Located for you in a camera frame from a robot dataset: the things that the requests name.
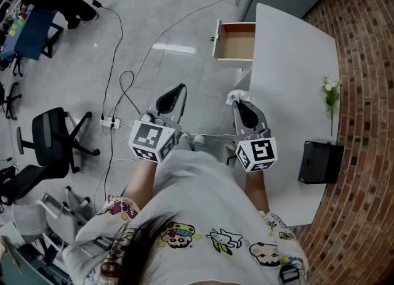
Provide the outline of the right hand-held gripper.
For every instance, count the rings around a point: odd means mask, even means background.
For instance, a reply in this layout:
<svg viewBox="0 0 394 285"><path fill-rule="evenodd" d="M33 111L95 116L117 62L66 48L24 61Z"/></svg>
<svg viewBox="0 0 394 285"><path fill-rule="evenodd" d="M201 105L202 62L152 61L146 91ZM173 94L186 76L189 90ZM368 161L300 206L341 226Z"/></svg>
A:
<svg viewBox="0 0 394 285"><path fill-rule="evenodd" d="M271 168L278 160L276 139L271 137L265 115L253 103L234 101L232 104L237 136L243 137L237 144L236 155L246 172Z"/></svg>

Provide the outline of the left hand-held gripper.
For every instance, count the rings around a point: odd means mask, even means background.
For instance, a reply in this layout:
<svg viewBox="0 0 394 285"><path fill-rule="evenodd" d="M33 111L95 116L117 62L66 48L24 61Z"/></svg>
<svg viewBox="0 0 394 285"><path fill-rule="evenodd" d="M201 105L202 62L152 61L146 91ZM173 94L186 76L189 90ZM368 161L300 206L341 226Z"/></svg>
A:
<svg viewBox="0 0 394 285"><path fill-rule="evenodd" d="M129 137L129 147L141 159L162 163L178 144L187 100L187 87L181 83L156 101L156 110L147 110L135 120Z"/></svg>

